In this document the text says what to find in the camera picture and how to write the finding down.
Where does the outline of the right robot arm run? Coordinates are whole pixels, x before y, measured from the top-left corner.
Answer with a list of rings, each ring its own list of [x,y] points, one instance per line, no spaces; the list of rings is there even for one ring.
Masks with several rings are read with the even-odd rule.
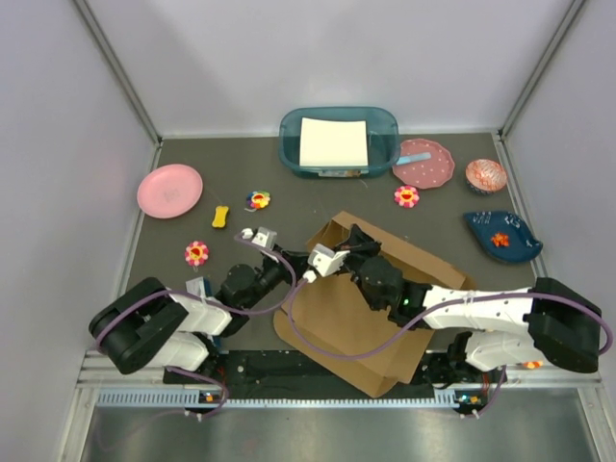
[[[380,254],[378,241],[352,225],[334,250],[338,269],[374,311],[400,328],[459,329],[448,348],[449,369],[469,381],[481,372],[528,362],[594,373],[599,367],[602,312],[563,283],[539,277],[531,287],[475,292],[411,281]]]

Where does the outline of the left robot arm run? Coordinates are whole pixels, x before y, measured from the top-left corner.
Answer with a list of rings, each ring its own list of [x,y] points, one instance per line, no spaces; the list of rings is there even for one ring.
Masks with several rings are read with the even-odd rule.
[[[231,267],[218,291],[205,296],[174,291],[147,277],[95,315],[89,332],[97,350],[122,374],[175,367],[208,381],[218,370],[208,338],[233,335],[249,318],[276,310],[252,308],[282,283],[293,289],[308,261],[308,252],[277,245],[263,253],[257,268]]]

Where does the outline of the brown cardboard box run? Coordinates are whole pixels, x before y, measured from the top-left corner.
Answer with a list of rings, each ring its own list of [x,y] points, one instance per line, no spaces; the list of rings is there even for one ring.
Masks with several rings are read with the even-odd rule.
[[[334,216],[307,247],[311,249],[315,244],[333,247],[348,236],[353,223],[381,242],[381,254],[406,279],[456,290],[476,287],[468,274],[450,263],[348,212]],[[290,323],[284,309],[276,312],[273,326],[278,337],[371,398],[379,398],[379,388],[370,384],[370,379],[392,379],[408,384],[433,336],[431,330],[416,328],[405,332],[385,350],[357,361],[335,359],[309,348],[295,334],[294,326],[311,344],[344,355],[373,350],[400,331],[388,321],[385,311],[369,308],[346,274],[320,278],[304,286],[293,302],[285,306],[292,309],[295,323]]]

